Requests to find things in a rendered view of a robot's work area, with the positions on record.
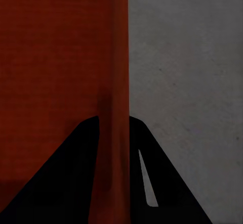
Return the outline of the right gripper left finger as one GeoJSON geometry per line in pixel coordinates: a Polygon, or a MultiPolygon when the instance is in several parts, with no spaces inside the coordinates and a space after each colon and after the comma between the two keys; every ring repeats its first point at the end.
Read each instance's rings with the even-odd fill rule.
{"type": "Polygon", "coordinates": [[[81,122],[0,214],[0,224],[88,224],[99,117],[81,122]]]}

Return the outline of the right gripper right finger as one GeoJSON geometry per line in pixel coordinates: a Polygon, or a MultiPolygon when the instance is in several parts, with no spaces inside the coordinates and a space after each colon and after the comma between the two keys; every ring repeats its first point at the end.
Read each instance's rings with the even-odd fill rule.
{"type": "Polygon", "coordinates": [[[130,224],[213,224],[147,125],[129,116],[130,224]],[[147,204],[141,151],[158,207],[147,204]]]}

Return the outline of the storage box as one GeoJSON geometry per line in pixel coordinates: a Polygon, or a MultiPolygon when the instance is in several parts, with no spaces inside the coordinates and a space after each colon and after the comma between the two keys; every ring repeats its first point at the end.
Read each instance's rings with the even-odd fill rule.
{"type": "Polygon", "coordinates": [[[88,224],[130,224],[128,0],[0,0],[0,214],[95,116],[88,224]]]}

